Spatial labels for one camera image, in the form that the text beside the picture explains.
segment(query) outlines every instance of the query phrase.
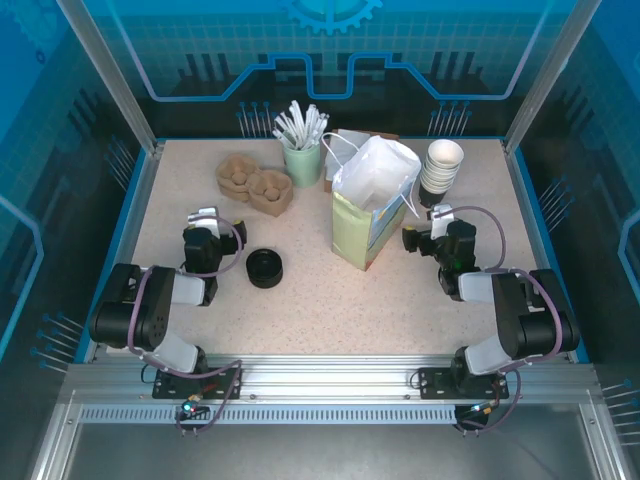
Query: brown paper egg carton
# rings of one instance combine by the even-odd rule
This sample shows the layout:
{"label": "brown paper egg carton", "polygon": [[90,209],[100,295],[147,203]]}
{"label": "brown paper egg carton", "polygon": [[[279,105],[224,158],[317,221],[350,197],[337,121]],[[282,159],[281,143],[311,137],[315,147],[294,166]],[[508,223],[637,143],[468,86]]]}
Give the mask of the brown paper egg carton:
{"label": "brown paper egg carton", "polygon": [[240,202],[249,202],[256,210],[279,216],[293,200],[293,183],[277,170],[260,170],[248,155],[229,155],[216,168],[220,192]]}

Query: aluminum frame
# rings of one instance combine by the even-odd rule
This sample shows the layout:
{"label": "aluminum frame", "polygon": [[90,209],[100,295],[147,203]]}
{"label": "aluminum frame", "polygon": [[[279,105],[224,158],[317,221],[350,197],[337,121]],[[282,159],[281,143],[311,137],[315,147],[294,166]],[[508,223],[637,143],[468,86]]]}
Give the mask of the aluminum frame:
{"label": "aluminum frame", "polygon": [[509,127],[505,136],[507,153],[514,153],[520,145],[601,2],[602,0],[577,0]]}
{"label": "aluminum frame", "polygon": [[87,7],[82,0],[57,2],[136,139],[146,152],[153,154],[156,137]]}

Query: table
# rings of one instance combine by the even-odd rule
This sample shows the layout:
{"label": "table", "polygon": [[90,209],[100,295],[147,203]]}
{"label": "table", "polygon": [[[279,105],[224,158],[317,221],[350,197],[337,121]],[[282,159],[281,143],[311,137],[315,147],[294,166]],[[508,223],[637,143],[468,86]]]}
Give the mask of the table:
{"label": "table", "polygon": [[[431,140],[402,142],[424,158]],[[459,142],[466,157],[445,201],[489,209],[506,232],[504,265],[535,268],[500,142]],[[240,263],[219,277],[211,306],[173,306],[170,330],[208,353],[230,354],[453,353],[496,332],[493,306],[452,301],[438,284],[436,262],[405,252],[400,230],[367,272],[332,253],[331,195],[323,191],[322,180],[296,189],[278,218],[222,196],[214,171],[236,152],[253,156],[263,168],[284,169],[275,140],[165,144],[133,263],[179,267],[187,215],[200,207],[217,205],[221,216],[243,219],[248,230]],[[420,219],[408,211],[403,225],[427,226],[424,209],[419,210]],[[500,240],[492,221],[475,212],[458,216],[478,229],[477,264],[495,263]],[[258,247],[272,248],[282,257],[284,277],[273,289],[260,290],[247,278],[244,261]]]}

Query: glass panel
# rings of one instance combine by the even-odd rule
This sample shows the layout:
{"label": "glass panel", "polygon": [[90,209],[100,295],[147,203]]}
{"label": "glass panel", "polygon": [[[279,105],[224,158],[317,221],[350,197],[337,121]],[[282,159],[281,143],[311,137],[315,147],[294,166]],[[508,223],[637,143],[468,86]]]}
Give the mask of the glass panel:
{"label": "glass panel", "polygon": [[78,348],[139,146],[55,3],[0,5],[0,478],[13,480]]}
{"label": "glass panel", "polygon": [[574,3],[87,5],[158,136],[260,137],[294,98],[341,128],[504,135]]}
{"label": "glass panel", "polygon": [[[639,21],[637,2],[602,2],[521,145],[547,250],[605,387],[640,385]],[[626,387],[607,393],[619,394],[612,413],[637,410]],[[637,413],[615,419],[627,424],[618,433],[637,433]]]}
{"label": "glass panel", "polygon": [[217,425],[187,449],[171,425],[86,425],[68,478],[597,478],[583,439],[567,406],[518,407],[481,438],[441,425]]}

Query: cable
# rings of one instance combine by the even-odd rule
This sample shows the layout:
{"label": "cable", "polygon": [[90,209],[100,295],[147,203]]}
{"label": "cable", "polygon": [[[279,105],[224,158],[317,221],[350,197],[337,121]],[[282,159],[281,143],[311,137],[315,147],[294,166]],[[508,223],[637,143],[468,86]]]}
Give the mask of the cable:
{"label": "cable", "polygon": [[[517,370],[512,370],[512,371],[513,371],[513,373],[516,374],[516,393],[515,393],[515,397],[513,398],[513,402],[511,402],[511,405],[509,405],[509,408],[507,409],[505,414],[502,417],[500,417],[500,419],[496,423],[486,427],[486,426],[482,425],[481,423],[473,422],[473,426],[475,426],[475,427],[480,426],[480,428],[477,428],[475,430],[475,432],[477,432],[477,433],[486,433],[486,432],[490,432],[492,430],[495,430],[500,425],[502,425],[505,422],[505,420],[507,418],[509,418],[509,416],[515,410],[516,405],[518,404],[518,401],[520,401],[520,392],[522,391],[522,377],[520,376],[520,372],[519,371],[517,371]],[[462,423],[468,423],[469,425],[472,425],[472,423],[470,423],[469,420],[463,420]],[[472,430],[467,430],[467,429],[463,428],[459,424],[456,425],[456,427],[458,428],[458,430],[460,430],[461,432],[464,432],[464,433],[472,431]]]}
{"label": "cable", "polygon": [[[235,362],[231,362],[229,365],[227,365],[225,367],[222,367],[222,369],[218,369],[218,370],[225,371],[225,370],[228,370],[229,368],[232,368],[235,365],[237,365],[238,367],[236,369],[236,372],[233,375],[233,378],[231,379],[231,384],[229,385],[229,388],[227,389],[227,391],[224,394],[224,398],[222,399],[222,403],[218,407],[218,410],[216,411],[215,415],[213,415],[211,417],[211,420],[209,420],[209,422],[205,423],[204,425],[199,425],[196,428],[196,431],[204,432],[205,430],[208,430],[222,416],[222,411],[224,410],[224,407],[227,405],[229,397],[231,396],[231,392],[233,392],[233,389],[236,386],[236,382],[238,381],[238,377],[240,376],[240,367],[242,366],[242,360],[236,360]],[[177,415],[176,415],[176,423],[175,423],[175,425],[176,425],[177,429],[179,429],[179,430],[181,430],[183,432],[183,434],[184,434],[184,432],[187,431],[184,428],[182,428],[182,424],[180,423],[180,412],[178,412]]]}
{"label": "cable", "polygon": [[485,271],[490,272],[491,270],[500,268],[504,263],[504,257],[507,254],[507,238],[504,235],[504,229],[502,228],[502,224],[500,223],[500,220],[498,220],[498,218],[493,213],[491,213],[486,208],[476,207],[475,205],[465,205],[463,207],[452,208],[451,210],[447,210],[446,212],[433,213],[432,215],[435,218],[440,218],[445,215],[449,215],[450,213],[456,213],[463,210],[474,210],[476,212],[482,212],[485,215],[487,215],[489,218],[491,218],[491,220],[493,220],[493,223],[496,224],[496,227],[498,227],[498,231],[500,232],[500,242],[502,244],[502,253],[500,253],[500,260],[498,260],[498,263],[496,263],[493,267],[486,268]]}
{"label": "cable", "polygon": [[142,370],[140,370],[140,381],[141,381],[142,383],[156,383],[155,379],[154,379],[154,380],[152,380],[152,381],[150,381],[150,382],[146,382],[146,381],[144,380],[144,372],[145,372],[145,370],[146,370],[148,367],[150,367],[150,366],[151,366],[151,365],[149,365],[148,363],[145,363],[145,364],[142,366]]}
{"label": "cable", "polygon": [[[229,222],[228,220],[225,220],[224,218],[218,217],[217,215],[201,215],[198,217],[198,219],[206,219],[206,220],[216,220],[217,222],[222,223],[223,225],[226,225],[227,227],[229,227],[231,229],[231,232],[233,233],[233,235],[236,237],[236,241],[238,242],[238,249],[236,250],[236,255],[235,257],[233,257],[233,260],[231,261],[231,263],[229,265],[227,265],[226,267],[218,270],[217,272],[209,272],[209,273],[201,273],[201,274],[196,274],[196,273],[184,273],[184,275],[190,276],[190,277],[197,277],[197,278],[212,278],[212,277],[216,277],[226,271],[228,271],[229,269],[231,269],[240,259],[240,255],[242,254],[242,250],[243,250],[243,246],[242,246],[242,237],[240,236],[240,233],[238,232],[238,230],[233,226],[233,224],[231,222]],[[233,380],[231,382],[231,384],[229,385],[229,388],[225,394],[224,400],[222,401],[222,403],[220,404],[220,408],[218,409],[218,411],[216,412],[216,415],[212,417],[211,421],[204,425],[203,427],[200,428],[200,430],[202,430],[203,428],[209,428],[211,425],[213,425],[218,418],[220,418],[220,415],[222,415],[222,410],[224,409],[227,400],[229,399],[229,397],[231,396],[231,392],[233,391],[233,389],[235,388],[235,383],[238,380],[238,375],[240,374],[240,368],[242,366],[242,360],[235,360],[234,362],[231,362],[221,368],[218,368],[216,370],[212,370],[211,372],[207,372],[207,373],[201,373],[201,374],[191,374],[191,373],[184,373],[184,372],[180,372],[178,370],[174,370],[173,368],[169,368],[166,365],[161,364],[160,362],[156,361],[153,358],[150,358],[150,356],[147,354],[147,352],[145,352],[144,350],[142,350],[141,348],[136,348],[133,344],[133,336],[134,336],[134,332],[135,332],[135,328],[136,328],[136,323],[138,320],[138,313],[140,312],[140,306],[142,305],[142,297],[144,295],[144,289],[147,286],[147,282],[149,281],[149,277],[151,277],[151,272],[153,271],[153,268],[155,267],[155,265],[149,267],[147,269],[146,272],[144,272],[144,274],[142,275],[142,278],[140,278],[140,284],[138,286],[138,291],[136,292],[136,298],[133,302],[133,309],[131,311],[131,320],[129,321],[129,330],[127,331],[127,348],[129,349],[129,351],[131,353],[133,353],[134,355],[138,356],[140,358],[140,360],[143,360],[144,362],[146,362],[148,365],[151,365],[152,367],[155,367],[165,373],[169,373],[171,375],[175,375],[176,377],[181,377],[181,378],[188,378],[191,380],[201,380],[203,378],[209,378],[209,377],[213,377],[216,375],[219,375],[221,373],[226,372],[227,370],[237,367],[236,370],[236,374],[233,377]],[[179,422],[179,418],[177,420],[177,426],[180,426],[180,422]]]}
{"label": "cable", "polygon": [[418,373],[419,373],[419,372],[418,372],[418,370],[416,370],[416,371],[415,371],[415,372],[413,372],[413,373],[411,374],[411,376],[409,377],[409,386],[410,386],[411,388],[413,388],[414,390],[420,390],[420,386],[419,386],[419,385],[418,385],[417,387],[414,387],[414,386],[413,386],[413,377],[415,377]]}
{"label": "cable", "polygon": [[558,309],[553,303],[553,300],[551,300],[551,297],[549,296],[547,291],[542,287],[542,285],[540,285],[540,282],[538,282],[530,273],[525,272],[524,270],[521,270],[519,268],[502,269],[502,271],[517,273],[518,275],[523,276],[524,278],[526,278],[531,282],[531,284],[534,286],[534,288],[538,291],[538,293],[544,300],[544,303],[547,304],[547,308],[549,308],[549,311],[551,312],[551,316],[553,317],[553,323],[556,329],[556,341],[553,344],[553,348],[549,353],[542,356],[527,357],[522,360],[519,360],[505,367],[502,370],[502,372],[507,373],[510,371],[515,371],[515,369],[520,368],[523,365],[530,365],[532,363],[544,362],[545,360],[555,357],[560,352],[560,348],[562,348],[562,322],[560,321],[560,314],[558,313]]}

